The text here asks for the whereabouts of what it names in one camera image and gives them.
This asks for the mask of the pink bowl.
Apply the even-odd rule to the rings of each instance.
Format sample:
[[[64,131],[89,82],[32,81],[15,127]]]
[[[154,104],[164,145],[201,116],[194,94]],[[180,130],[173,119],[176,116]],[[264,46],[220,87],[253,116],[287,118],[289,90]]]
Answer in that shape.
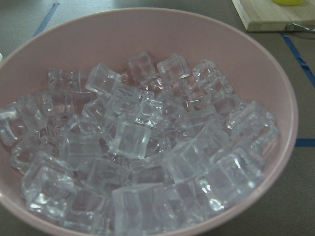
[[[78,18],[37,35],[0,64],[0,105],[44,89],[50,67],[89,70],[102,62],[123,71],[129,57],[148,51],[154,61],[174,53],[191,66],[212,59],[234,90],[276,118],[280,138],[266,154],[265,181],[243,202],[175,236],[194,236],[218,227],[257,202],[289,161],[298,131],[292,85],[275,58],[248,35],[218,20],[173,9],[128,8]]]

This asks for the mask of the clear ice cubes pile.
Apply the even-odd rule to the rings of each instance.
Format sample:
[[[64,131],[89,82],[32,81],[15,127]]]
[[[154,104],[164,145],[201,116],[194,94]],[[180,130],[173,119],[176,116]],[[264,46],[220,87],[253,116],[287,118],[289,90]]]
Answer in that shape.
[[[48,72],[0,111],[28,211],[87,234],[146,236],[201,223],[264,180],[275,118],[233,92],[211,60],[147,52],[124,73]]]

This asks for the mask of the wooden cutting board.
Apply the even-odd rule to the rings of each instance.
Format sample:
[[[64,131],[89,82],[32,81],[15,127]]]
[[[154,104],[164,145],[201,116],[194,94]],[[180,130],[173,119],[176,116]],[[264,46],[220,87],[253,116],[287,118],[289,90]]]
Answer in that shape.
[[[281,5],[271,0],[233,0],[232,3],[248,32],[286,31],[290,23],[308,28],[315,26],[313,0],[305,0],[296,6]]]

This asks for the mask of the steel knife on board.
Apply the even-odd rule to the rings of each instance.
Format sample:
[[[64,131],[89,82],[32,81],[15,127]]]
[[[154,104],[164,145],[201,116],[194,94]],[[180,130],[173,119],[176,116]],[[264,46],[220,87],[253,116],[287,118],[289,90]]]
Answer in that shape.
[[[307,32],[307,33],[314,33],[315,29],[308,28],[296,23],[289,23],[285,26],[286,31],[288,32]]]

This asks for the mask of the yellow lemon half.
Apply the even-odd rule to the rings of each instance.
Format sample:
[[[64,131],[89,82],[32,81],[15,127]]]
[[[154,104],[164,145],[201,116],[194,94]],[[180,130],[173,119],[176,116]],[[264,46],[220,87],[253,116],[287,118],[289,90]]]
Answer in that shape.
[[[272,2],[280,5],[296,6],[302,4],[304,0],[272,0]]]

